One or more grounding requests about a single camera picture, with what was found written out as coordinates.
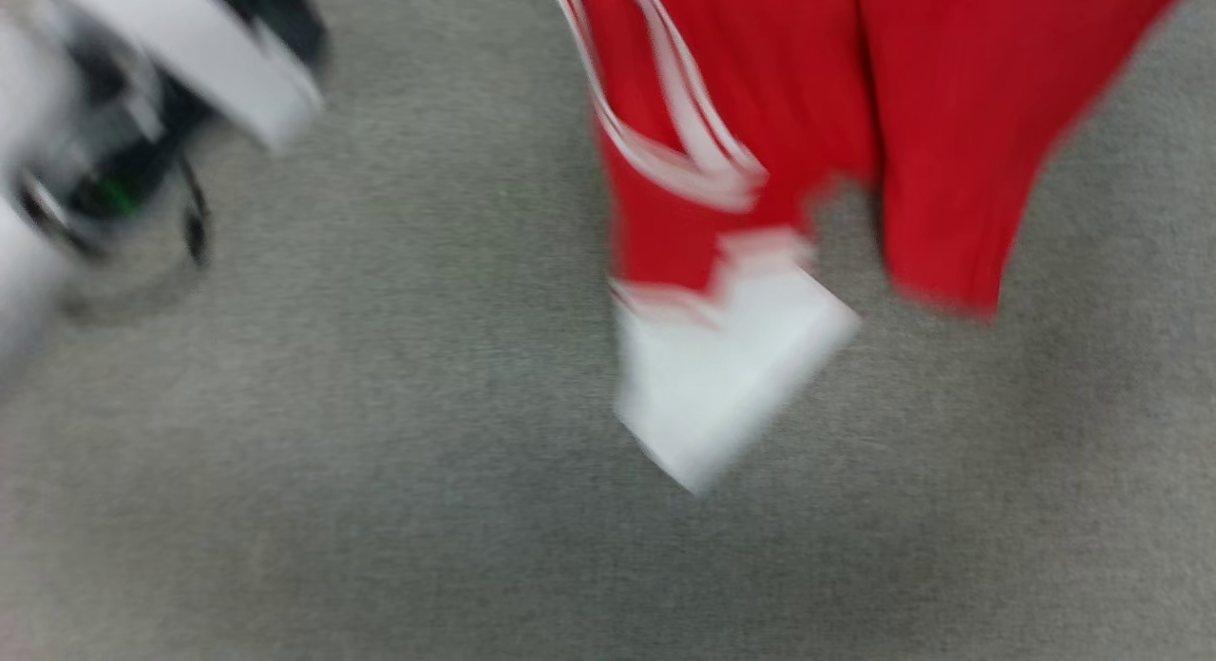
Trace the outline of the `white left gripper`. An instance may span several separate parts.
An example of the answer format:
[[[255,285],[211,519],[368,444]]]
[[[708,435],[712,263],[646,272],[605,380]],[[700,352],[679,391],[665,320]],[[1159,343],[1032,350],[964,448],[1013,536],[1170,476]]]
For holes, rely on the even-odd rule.
[[[330,32],[313,0],[66,1],[269,149],[283,149],[322,111],[306,68],[322,64]]]

